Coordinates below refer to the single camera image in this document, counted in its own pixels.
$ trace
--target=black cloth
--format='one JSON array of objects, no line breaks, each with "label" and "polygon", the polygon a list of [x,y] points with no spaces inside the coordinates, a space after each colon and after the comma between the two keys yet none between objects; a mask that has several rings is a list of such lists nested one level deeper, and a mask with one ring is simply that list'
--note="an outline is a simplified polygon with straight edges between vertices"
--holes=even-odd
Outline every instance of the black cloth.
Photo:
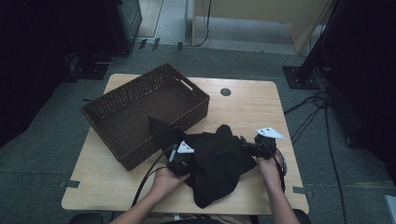
[{"label": "black cloth", "polygon": [[239,176],[256,166],[233,136],[228,125],[215,133],[185,134],[159,120],[149,118],[151,133],[162,149],[184,140],[194,149],[194,170],[186,181],[192,187],[195,203],[205,208],[235,189]]}]

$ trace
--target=wooden table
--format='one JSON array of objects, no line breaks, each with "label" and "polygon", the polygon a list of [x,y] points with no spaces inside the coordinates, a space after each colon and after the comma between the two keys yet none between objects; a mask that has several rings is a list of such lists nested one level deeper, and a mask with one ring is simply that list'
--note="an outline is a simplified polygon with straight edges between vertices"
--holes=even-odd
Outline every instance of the wooden table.
[{"label": "wooden table", "polygon": [[[113,75],[108,81],[106,91],[117,88],[135,77],[137,76]],[[305,195],[293,193],[292,190],[292,187],[302,187],[303,184],[275,83],[198,77],[191,77],[190,80],[210,95],[210,102],[207,117],[189,128],[186,133],[214,133],[221,124],[227,124],[234,135],[243,135],[249,142],[253,142],[257,129],[272,126],[285,136],[285,140],[276,140],[276,143],[286,157],[289,167],[286,175],[286,195],[293,208],[308,213]],[[221,95],[222,88],[231,90],[231,95]],[[74,210],[127,210],[132,204],[143,176],[158,155],[159,153],[154,154],[128,172],[116,161],[95,130],[91,128],[71,176],[71,180],[80,181],[79,187],[66,189],[62,207]],[[165,163],[166,160],[163,159],[158,166],[164,166]],[[152,176],[143,188],[141,196],[148,192],[151,183]],[[241,175],[233,193],[213,202],[205,209],[196,206],[192,190],[187,185],[183,185],[158,204],[153,212],[271,214],[258,167]]]},{"label": "wooden table", "polygon": [[[300,53],[331,3],[332,0],[213,0],[210,17],[284,22]],[[192,6],[191,42],[195,45],[196,17],[207,17],[209,0],[193,0]]]}]

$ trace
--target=brown basket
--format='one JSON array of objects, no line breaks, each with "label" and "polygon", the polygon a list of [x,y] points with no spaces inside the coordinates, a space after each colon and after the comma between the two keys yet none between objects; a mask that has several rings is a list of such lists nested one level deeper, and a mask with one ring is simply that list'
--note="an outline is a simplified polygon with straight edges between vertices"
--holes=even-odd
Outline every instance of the brown basket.
[{"label": "brown basket", "polygon": [[209,95],[164,64],[80,110],[126,170],[158,151],[149,119],[186,131],[207,115]]}]

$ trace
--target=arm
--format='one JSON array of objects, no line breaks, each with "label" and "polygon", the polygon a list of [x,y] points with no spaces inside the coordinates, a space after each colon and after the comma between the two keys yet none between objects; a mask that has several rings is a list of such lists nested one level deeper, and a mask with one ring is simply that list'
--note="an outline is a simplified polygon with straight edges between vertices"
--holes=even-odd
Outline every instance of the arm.
[{"label": "arm", "polygon": [[148,194],[135,206],[121,214],[112,221],[112,224],[142,223],[151,210],[162,201],[166,195],[172,193],[190,174],[181,177],[175,176],[168,168],[163,168],[155,173],[154,181]]},{"label": "arm", "polygon": [[[276,159],[281,164],[282,159],[279,154],[276,154]],[[272,158],[269,160],[257,158],[257,162],[262,173],[264,186],[267,189],[274,223],[300,223],[280,186],[280,177],[275,161]]]}]

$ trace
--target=gray carpet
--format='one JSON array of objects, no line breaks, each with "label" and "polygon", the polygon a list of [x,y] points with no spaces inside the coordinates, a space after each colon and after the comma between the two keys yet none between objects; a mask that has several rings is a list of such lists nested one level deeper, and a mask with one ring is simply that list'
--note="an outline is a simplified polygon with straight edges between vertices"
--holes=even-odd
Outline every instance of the gray carpet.
[{"label": "gray carpet", "polygon": [[[120,63],[111,64],[104,80],[63,83],[41,109],[30,128],[0,148],[0,223],[67,223],[87,211],[61,207],[64,189],[58,188],[73,172],[89,130],[78,108],[83,99],[100,96],[111,74],[144,74],[163,63],[172,64],[187,77],[270,80],[277,85],[286,110],[318,91],[291,90],[283,65],[301,65],[303,56],[220,49],[151,45],[134,48]],[[290,134],[297,131],[316,107],[307,104],[286,116]],[[329,108],[334,160],[340,176],[347,223],[390,223],[384,195],[396,190],[384,164],[365,149],[346,146],[338,117]],[[303,183],[309,192],[312,223],[344,223],[340,193],[327,143],[324,110],[294,145]],[[107,222],[110,212],[100,212]],[[261,223],[271,221],[260,217]]]}]

